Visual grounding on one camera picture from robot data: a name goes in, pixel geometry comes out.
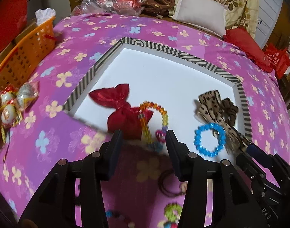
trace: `red pillow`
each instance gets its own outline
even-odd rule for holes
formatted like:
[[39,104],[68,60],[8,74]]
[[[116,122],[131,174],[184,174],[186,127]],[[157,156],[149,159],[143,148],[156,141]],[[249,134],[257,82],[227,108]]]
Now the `red pillow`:
[[226,30],[226,35],[224,35],[223,38],[225,42],[238,46],[246,53],[246,56],[263,71],[268,73],[273,71],[272,66],[270,66],[270,61],[265,56],[264,52],[244,28],[237,27],[235,29]]
[[2,51],[27,24],[27,0],[0,1],[0,51]]

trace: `blue beaded bracelet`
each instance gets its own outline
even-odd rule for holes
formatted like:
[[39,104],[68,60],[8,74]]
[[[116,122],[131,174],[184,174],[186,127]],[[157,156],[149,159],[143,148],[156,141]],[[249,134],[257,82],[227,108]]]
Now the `blue beaded bracelet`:
[[[201,145],[201,132],[205,130],[210,130],[210,129],[217,130],[219,133],[219,136],[218,136],[219,145],[215,148],[213,152],[208,151],[205,147]],[[199,153],[203,154],[204,156],[208,156],[208,157],[217,156],[219,151],[221,151],[224,148],[225,140],[226,140],[225,130],[222,126],[220,126],[217,123],[209,123],[209,124],[199,126],[199,129],[195,130],[195,134],[196,135],[195,135],[194,145],[196,146],[196,149],[199,150]]]

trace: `orange beaded bracelet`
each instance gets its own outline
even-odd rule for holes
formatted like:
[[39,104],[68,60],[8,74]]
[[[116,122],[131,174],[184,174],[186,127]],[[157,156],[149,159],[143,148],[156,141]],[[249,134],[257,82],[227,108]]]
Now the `orange beaded bracelet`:
[[[143,113],[144,110],[146,110],[147,108],[156,109],[162,115],[162,130],[157,130],[156,131],[156,137],[158,139],[158,142],[153,142],[152,137],[150,135],[148,124],[146,122],[146,119],[145,119],[145,116],[144,116],[144,113]],[[166,131],[168,130],[168,115],[167,115],[167,111],[163,107],[158,105],[157,103],[144,101],[140,105],[139,112],[140,112],[139,119],[140,119],[142,131],[143,131],[143,133],[144,133],[144,135],[146,137],[146,140],[147,140],[147,143],[148,143],[148,147],[150,149],[152,149],[153,151],[159,153],[163,149],[163,145],[161,143],[165,143]]]

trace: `bed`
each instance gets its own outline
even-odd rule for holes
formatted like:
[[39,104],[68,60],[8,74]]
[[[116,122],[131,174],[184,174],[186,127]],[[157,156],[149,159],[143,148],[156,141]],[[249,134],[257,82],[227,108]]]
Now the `bed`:
[[[10,130],[5,163],[5,150],[0,153],[0,191],[18,217],[59,159],[82,159],[110,139],[69,117],[62,105],[89,68],[122,37],[185,51],[240,79],[251,118],[252,141],[268,154],[278,153],[290,165],[290,119],[275,76],[262,72],[236,46],[184,25],[146,17],[85,14],[63,19],[54,31],[56,48],[29,80],[40,82],[40,96],[24,114],[24,120]],[[136,227],[162,228],[178,220],[184,195],[169,198],[157,184],[159,174],[171,168],[166,155],[123,146],[118,164],[112,180],[102,183],[106,210],[129,217],[130,228],[134,227],[132,223]],[[269,172],[267,179],[276,184]],[[174,193],[186,188],[174,175],[166,181]],[[211,222],[211,212],[209,181],[206,225]],[[79,207],[76,220],[80,225]],[[127,227],[116,218],[108,222],[110,227]]]

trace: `white pillow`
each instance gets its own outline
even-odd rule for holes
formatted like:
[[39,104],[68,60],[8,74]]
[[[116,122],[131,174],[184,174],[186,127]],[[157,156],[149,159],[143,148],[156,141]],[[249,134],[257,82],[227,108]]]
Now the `white pillow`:
[[213,0],[179,0],[172,18],[223,37],[225,14],[225,7]]

